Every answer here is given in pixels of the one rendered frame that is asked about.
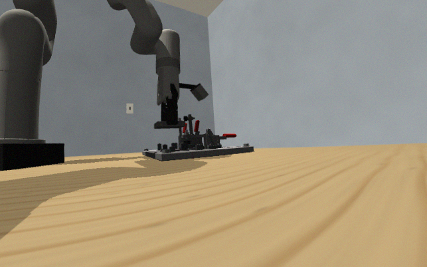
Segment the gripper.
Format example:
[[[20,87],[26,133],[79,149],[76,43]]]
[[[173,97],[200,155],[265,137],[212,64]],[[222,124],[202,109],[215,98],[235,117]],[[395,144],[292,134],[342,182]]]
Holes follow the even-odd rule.
[[[167,125],[177,125],[180,69],[174,66],[162,66],[156,69],[156,74],[158,75],[157,105],[161,104],[161,121],[166,121],[167,117]]]

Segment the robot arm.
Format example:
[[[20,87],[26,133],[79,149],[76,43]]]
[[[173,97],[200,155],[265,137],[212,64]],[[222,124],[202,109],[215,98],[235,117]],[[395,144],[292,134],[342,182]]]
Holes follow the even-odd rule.
[[[107,0],[127,9],[135,22],[131,49],[156,54],[156,69],[180,69],[180,38],[163,30],[149,0]],[[0,16],[0,143],[46,143],[39,139],[43,66],[52,56],[57,27],[54,0],[13,0],[16,9]]]

